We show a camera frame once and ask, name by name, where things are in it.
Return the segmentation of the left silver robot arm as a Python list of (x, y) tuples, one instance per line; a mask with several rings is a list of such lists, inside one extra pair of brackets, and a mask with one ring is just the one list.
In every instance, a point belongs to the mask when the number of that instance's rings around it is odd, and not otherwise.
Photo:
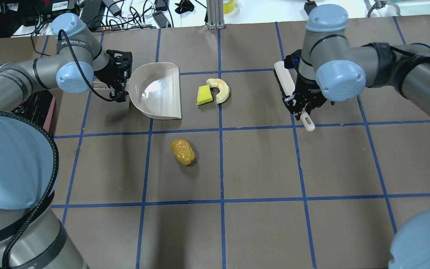
[(111, 93), (128, 96), (133, 54), (104, 49), (77, 15), (51, 23), (56, 52), (0, 65), (0, 269), (88, 269), (51, 204), (59, 176), (59, 150), (44, 121), (49, 90), (94, 92), (96, 78)]

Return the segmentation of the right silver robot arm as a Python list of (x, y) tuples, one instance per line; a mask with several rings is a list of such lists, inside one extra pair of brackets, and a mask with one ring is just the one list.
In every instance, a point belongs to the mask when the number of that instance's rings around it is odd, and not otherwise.
[[(306, 2), (302, 49), (274, 64), (285, 107), (307, 131), (314, 108), (344, 102), (366, 87), (392, 86), (430, 116), (430, 44), (393, 46), (373, 42), (352, 47), (341, 6)], [(393, 238), (389, 269), (430, 269), (430, 210), (410, 218)]]

